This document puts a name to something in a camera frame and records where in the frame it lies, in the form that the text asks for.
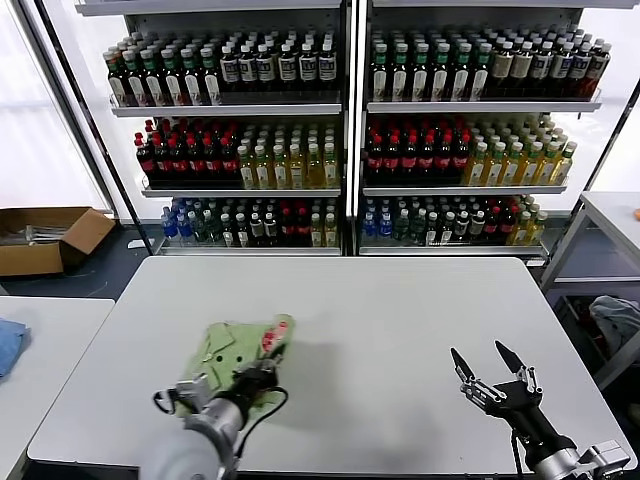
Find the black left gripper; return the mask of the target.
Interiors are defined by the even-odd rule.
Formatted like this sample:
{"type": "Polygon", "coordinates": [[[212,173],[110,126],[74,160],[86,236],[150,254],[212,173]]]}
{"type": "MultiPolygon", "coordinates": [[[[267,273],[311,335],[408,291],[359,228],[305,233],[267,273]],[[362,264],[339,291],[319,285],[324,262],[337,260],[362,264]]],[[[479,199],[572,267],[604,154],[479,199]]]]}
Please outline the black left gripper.
{"type": "Polygon", "coordinates": [[[236,368],[230,394],[254,404],[264,392],[276,387],[279,384],[276,371],[286,350],[286,343],[274,344],[265,358],[254,359],[236,368]]]}

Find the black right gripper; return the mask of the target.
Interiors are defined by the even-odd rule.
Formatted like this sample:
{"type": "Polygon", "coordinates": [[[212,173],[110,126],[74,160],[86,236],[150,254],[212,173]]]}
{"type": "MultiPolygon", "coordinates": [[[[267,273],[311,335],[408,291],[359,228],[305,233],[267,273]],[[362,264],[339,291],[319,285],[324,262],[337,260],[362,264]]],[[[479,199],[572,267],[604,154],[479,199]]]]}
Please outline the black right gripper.
{"type": "Polygon", "coordinates": [[[492,404],[486,407],[486,413],[508,423],[523,443],[526,459],[546,459],[560,450],[576,449],[576,444],[560,435],[541,411],[542,388],[535,368],[527,366],[501,341],[496,340],[495,347],[518,381],[490,387],[477,378],[460,353],[451,348],[454,370],[461,381],[460,391],[472,403],[492,404]]]}

